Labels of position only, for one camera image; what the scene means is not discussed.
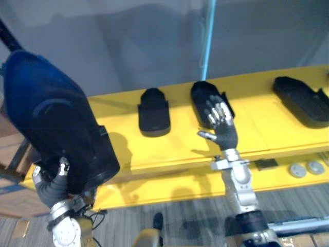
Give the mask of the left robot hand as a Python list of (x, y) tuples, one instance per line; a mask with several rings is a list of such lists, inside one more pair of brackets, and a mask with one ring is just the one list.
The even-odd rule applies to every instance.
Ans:
[(51, 181), (47, 181), (45, 179), (45, 171), (40, 166), (35, 167), (32, 173), (32, 180), (40, 200), (48, 208), (52, 208), (58, 202), (69, 198), (67, 189), (69, 168), (68, 160), (65, 157), (61, 157), (57, 175)]

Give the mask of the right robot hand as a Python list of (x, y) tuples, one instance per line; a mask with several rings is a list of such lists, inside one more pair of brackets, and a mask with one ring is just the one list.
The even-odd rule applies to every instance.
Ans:
[(204, 113), (213, 129), (214, 134), (206, 131), (198, 131), (197, 135), (216, 143), (221, 151), (236, 149), (238, 144), (237, 131), (233, 122), (233, 115), (218, 95), (210, 95), (206, 101)]

